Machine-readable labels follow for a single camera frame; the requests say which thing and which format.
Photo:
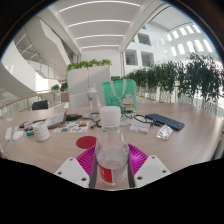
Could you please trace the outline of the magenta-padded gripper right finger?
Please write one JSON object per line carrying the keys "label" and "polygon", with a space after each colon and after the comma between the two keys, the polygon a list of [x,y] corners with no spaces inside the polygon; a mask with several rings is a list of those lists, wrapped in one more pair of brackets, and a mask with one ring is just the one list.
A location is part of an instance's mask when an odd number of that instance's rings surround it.
{"label": "magenta-padded gripper right finger", "polygon": [[147,156],[137,147],[129,145],[128,182],[131,188],[143,187],[170,174],[157,156]]}

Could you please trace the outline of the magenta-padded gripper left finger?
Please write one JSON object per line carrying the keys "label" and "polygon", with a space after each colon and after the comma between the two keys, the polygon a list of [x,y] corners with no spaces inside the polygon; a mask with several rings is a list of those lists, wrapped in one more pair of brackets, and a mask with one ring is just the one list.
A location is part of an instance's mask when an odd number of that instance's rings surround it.
{"label": "magenta-padded gripper left finger", "polygon": [[95,147],[85,150],[77,158],[69,157],[55,174],[81,187],[94,189],[97,180]]}

